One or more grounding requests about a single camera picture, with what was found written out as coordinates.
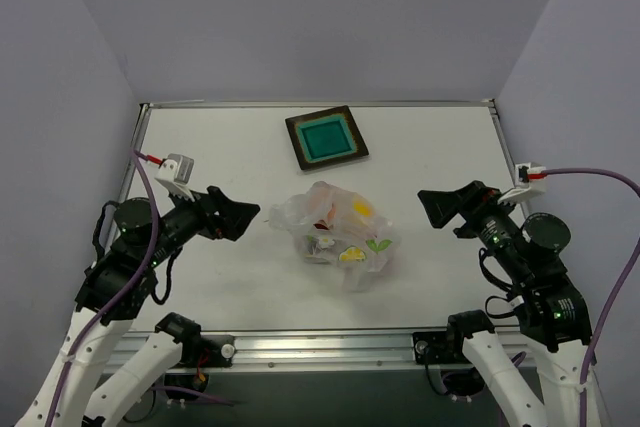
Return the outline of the yellow fake pear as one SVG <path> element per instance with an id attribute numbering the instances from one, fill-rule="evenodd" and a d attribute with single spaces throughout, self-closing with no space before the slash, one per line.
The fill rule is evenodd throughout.
<path id="1" fill-rule="evenodd" d="M 352 209 L 360 219 L 370 219 L 376 215 L 374 207 L 363 198 L 354 198 L 352 200 Z"/>

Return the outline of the orange fake persimmon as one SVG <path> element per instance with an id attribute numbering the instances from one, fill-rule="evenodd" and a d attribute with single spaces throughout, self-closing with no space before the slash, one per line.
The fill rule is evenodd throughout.
<path id="1" fill-rule="evenodd" d="M 334 194 L 336 190 L 330 185 L 314 185 L 309 191 L 309 210 L 319 220 L 332 223 L 335 216 Z"/>

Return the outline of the clear printed plastic bag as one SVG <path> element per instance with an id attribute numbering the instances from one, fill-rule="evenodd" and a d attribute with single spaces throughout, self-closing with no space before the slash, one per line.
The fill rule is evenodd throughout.
<path id="1" fill-rule="evenodd" d="M 314 185 L 335 188 L 335 216 L 328 224 L 309 210 L 309 191 Z M 376 215 L 360 219 L 354 214 L 352 200 L 360 194 L 318 181 L 307 192 L 297 194 L 271 207 L 269 226 L 291 235 L 294 248 L 307 263 L 333 265 L 344 274 L 343 287 L 352 292 L 365 291 L 391 262 L 401 245 L 393 223 L 374 207 Z"/>

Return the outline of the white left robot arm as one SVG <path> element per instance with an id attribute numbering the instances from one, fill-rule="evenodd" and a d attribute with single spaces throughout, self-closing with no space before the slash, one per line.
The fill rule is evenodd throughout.
<path id="1" fill-rule="evenodd" d="M 155 268 L 172 265 L 196 236 L 238 240 L 260 211 L 213 186 L 170 199 L 174 206 L 165 215 L 153 199 L 117 204 L 120 234 L 86 270 L 59 353 L 18 425 L 115 426 L 167 370 L 195 366 L 213 349 L 199 324 L 169 313 L 123 366 L 100 380 L 117 344 L 155 294 Z"/>

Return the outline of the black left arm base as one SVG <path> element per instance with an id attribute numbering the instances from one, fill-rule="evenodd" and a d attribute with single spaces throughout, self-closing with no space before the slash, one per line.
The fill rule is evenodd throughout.
<path id="1" fill-rule="evenodd" d="M 182 348 L 177 366 L 193 370 L 193 373 L 187 374 L 165 374 L 163 387 L 204 393 L 209 383 L 206 369 L 232 366 L 236 349 L 235 338 L 231 335 L 205 336 L 198 323 L 177 313 L 167 314 L 156 324 L 154 332 L 171 336 Z"/>

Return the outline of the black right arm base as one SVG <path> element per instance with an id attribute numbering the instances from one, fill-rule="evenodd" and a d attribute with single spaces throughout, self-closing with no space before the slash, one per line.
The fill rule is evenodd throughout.
<path id="1" fill-rule="evenodd" d="M 483 311 L 472 310 L 450 315 L 444 330 L 412 334 L 415 362 L 425 368 L 437 396 L 470 402 L 484 390 L 484 380 L 462 353 L 463 341 L 481 331 L 494 333 L 495 327 Z"/>

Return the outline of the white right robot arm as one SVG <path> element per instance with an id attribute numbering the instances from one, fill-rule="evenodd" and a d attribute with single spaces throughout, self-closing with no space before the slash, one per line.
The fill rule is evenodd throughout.
<path id="1" fill-rule="evenodd" d="M 479 259 L 494 259 L 508 276 L 489 281 L 506 294 L 542 393 L 529 387 L 481 310 L 449 317 L 445 350 L 473 366 L 511 426 L 599 426 L 597 389 L 586 358 L 593 339 L 589 312 L 560 258 L 570 230 L 546 213 L 516 224 L 511 213 L 518 193 L 473 181 L 454 191 L 421 190 L 418 198 L 435 229 L 461 217 L 456 237 L 479 240 Z"/>

